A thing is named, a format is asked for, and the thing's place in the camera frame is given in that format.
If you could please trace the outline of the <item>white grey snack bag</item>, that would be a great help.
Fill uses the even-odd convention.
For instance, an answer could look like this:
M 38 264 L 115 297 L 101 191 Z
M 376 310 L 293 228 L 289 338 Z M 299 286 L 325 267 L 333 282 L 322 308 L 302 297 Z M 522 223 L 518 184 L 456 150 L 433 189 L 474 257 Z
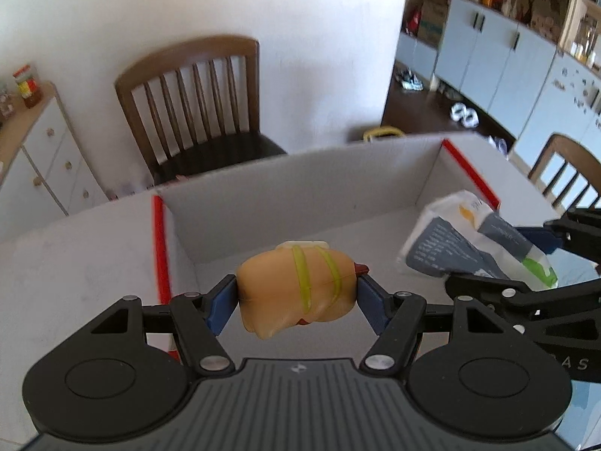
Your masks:
M 434 278 L 466 274 L 521 281 L 534 291 L 558 286 L 546 254 L 469 191 L 422 209 L 397 266 Z

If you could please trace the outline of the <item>yellow dog plush toy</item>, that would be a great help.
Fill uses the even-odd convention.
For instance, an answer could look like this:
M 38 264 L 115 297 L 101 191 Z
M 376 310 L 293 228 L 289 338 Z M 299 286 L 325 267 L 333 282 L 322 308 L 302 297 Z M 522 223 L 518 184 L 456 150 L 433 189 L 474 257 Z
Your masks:
M 355 306 L 359 276 L 368 272 L 325 241 L 281 243 L 236 271 L 243 327 L 266 340 L 294 326 L 338 320 Z

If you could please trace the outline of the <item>wooden chair right side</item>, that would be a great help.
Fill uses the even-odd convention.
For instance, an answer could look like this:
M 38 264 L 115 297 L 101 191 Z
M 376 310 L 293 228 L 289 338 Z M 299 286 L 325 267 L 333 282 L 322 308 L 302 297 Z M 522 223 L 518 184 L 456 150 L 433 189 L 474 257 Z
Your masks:
M 550 136 L 528 180 L 558 213 L 600 208 L 600 162 L 566 135 Z

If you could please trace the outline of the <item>red cardboard box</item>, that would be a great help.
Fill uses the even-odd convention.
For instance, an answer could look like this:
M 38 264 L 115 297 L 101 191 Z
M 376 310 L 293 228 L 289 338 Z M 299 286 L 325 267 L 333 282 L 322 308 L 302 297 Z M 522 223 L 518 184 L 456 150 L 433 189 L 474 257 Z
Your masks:
M 497 198 L 515 226 L 555 211 L 500 152 L 473 135 L 412 135 L 207 173 L 156 189 L 149 230 L 158 298 L 207 292 L 249 257 L 322 240 L 368 266 L 386 290 L 448 303 L 441 280 L 404 273 L 397 255 L 426 205 L 455 191 Z

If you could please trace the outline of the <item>white slippers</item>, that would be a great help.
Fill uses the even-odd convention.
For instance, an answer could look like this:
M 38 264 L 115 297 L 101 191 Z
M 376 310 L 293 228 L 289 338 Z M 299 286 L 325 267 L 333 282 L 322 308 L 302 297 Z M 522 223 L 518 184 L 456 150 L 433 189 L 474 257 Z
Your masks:
M 465 128 L 476 128 L 479 125 L 478 113 L 465 106 L 463 103 L 455 103 L 451 106 L 449 117 L 454 122 L 460 123 Z

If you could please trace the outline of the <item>yellow rim basket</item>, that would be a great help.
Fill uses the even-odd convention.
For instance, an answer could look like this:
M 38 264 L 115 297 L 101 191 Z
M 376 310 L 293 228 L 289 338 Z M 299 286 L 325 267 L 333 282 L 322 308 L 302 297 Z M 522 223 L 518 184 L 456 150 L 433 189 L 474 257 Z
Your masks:
M 405 134 L 398 128 L 385 125 L 366 130 L 362 135 L 364 142 L 382 141 L 382 139 L 402 138 Z

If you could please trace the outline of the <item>wooden chair behind table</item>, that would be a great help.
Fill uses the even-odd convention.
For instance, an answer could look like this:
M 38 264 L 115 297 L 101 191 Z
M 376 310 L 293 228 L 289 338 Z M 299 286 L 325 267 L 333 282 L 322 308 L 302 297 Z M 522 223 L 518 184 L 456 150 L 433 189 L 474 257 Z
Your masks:
M 134 62 L 114 87 L 155 185 L 284 152 L 260 128 L 254 38 L 173 44 Z

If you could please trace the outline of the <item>black white sneakers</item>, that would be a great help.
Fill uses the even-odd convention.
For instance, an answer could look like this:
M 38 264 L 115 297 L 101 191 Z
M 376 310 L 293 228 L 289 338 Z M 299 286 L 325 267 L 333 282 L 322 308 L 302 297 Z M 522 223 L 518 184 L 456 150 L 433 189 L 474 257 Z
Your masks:
M 410 69 L 396 69 L 394 78 L 406 91 L 420 92 L 424 90 L 423 82 Z

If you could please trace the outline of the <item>white drawer sideboard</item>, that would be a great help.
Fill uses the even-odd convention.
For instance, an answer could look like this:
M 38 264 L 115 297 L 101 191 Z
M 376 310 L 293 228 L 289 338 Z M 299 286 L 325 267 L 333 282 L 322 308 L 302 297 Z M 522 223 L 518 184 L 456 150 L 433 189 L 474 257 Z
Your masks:
M 108 201 L 83 156 L 59 93 L 42 83 L 33 108 L 15 100 L 1 125 L 1 240 L 19 237 Z

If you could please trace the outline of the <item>cardboard carton in cabinet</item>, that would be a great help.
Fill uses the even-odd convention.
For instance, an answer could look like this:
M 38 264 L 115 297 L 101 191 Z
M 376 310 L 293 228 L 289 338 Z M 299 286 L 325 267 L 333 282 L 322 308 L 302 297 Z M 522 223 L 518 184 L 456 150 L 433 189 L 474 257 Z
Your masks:
M 432 47 L 438 47 L 442 39 L 447 15 L 447 5 L 425 1 L 421 7 L 418 39 Z

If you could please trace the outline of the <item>red lid sauce jar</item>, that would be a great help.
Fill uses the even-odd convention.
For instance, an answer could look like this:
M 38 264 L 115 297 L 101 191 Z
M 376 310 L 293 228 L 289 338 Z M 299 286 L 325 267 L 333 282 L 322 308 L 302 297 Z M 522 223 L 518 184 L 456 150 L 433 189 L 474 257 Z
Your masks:
M 18 93 L 27 109 L 32 109 L 43 99 L 43 91 L 38 84 L 35 73 L 29 64 L 20 67 L 13 73 Z

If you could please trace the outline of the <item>blue wall cabinet unit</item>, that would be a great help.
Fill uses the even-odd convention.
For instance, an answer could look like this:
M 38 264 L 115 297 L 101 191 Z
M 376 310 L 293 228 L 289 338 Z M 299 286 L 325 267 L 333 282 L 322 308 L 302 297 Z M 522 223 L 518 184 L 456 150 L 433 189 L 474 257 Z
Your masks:
M 438 47 L 418 39 L 425 1 L 448 6 Z M 527 164 L 555 132 L 600 153 L 600 0 L 406 0 L 396 69 L 474 105 Z

